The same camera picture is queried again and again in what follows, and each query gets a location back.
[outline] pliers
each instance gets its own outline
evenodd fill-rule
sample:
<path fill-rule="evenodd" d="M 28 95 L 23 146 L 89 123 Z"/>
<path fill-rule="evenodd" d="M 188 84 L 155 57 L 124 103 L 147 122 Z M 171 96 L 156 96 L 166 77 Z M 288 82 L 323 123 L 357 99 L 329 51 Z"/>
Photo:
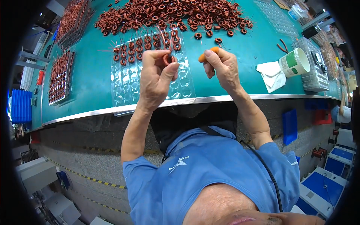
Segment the pliers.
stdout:
<path fill-rule="evenodd" d="M 286 49 L 286 50 L 284 50 L 283 48 L 281 48 L 279 44 L 277 44 L 277 46 L 280 48 L 281 51 L 283 51 L 283 52 L 285 52 L 285 53 L 289 53 L 288 48 L 286 47 L 286 44 L 284 43 L 284 41 L 283 41 L 282 39 L 280 39 L 280 41 L 281 41 L 281 42 L 283 43 L 283 45 L 285 46 L 285 49 Z"/>

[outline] white bucket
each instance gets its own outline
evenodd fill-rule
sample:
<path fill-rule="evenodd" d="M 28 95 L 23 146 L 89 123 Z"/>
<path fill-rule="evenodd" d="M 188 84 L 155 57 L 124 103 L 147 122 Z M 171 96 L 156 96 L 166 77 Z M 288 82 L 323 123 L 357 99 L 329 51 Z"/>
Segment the white bucket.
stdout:
<path fill-rule="evenodd" d="M 310 71 L 309 60 L 301 48 L 296 48 L 281 57 L 279 65 L 286 77 L 293 77 Z"/>
<path fill-rule="evenodd" d="M 291 9 L 288 11 L 288 14 L 293 18 L 294 20 L 299 20 L 300 18 L 303 18 L 303 16 L 300 14 L 300 12 L 296 9 L 295 5 L 291 7 Z"/>

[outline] blue t-shirt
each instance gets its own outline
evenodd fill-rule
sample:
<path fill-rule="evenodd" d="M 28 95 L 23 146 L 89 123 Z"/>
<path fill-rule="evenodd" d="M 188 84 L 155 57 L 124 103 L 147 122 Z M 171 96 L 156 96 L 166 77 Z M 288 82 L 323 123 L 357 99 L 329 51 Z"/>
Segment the blue t-shirt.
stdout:
<path fill-rule="evenodd" d="M 124 162 L 131 218 L 134 224 L 179 224 L 201 190 L 225 183 L 249 197 L 260 212 L 279 212 L 275 187 L 258 159 L 216 126 L 226 137 L 209 136 L 200 128 L 180 135 L 167 149 L 170 157 L 158 168 L 144 157 Z M 274 142 L 257 150 L 279 188 L 284 212 L 299 198 L 300 171 L 294 152 L 281 154 Z"/>

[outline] white paper towel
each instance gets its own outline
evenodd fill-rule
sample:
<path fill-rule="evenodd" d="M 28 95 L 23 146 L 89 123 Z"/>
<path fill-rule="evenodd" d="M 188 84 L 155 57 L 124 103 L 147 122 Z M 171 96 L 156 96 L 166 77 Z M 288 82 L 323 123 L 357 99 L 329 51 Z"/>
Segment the white paper towel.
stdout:
<path fill-rule="evenodd" d="M 261 73 L 269 93 L 285 85 L 286 77 L 284 72 L 280 69 L 278 61 L 259 64 L 257 65 L 256 70 Z"/>

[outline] green label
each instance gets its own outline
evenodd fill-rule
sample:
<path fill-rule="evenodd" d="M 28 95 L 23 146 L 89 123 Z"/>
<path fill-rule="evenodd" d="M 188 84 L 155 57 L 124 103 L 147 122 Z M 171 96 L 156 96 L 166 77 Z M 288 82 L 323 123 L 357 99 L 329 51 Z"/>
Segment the green label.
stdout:
<path fill-rule="evenodd" d="M 293 72 L 294 74 L 299 73 L 295 68 L 292 68 L 291 70 L 292 70 L 292 72 Z"/>
<path fill-rule="evenodd" d="M 286 62 L 288 64 L 289 68 L 297 65 L 297 62 L 295 60 L 295 52 L 294 51 L 292 51 L 286 55 Z"/>

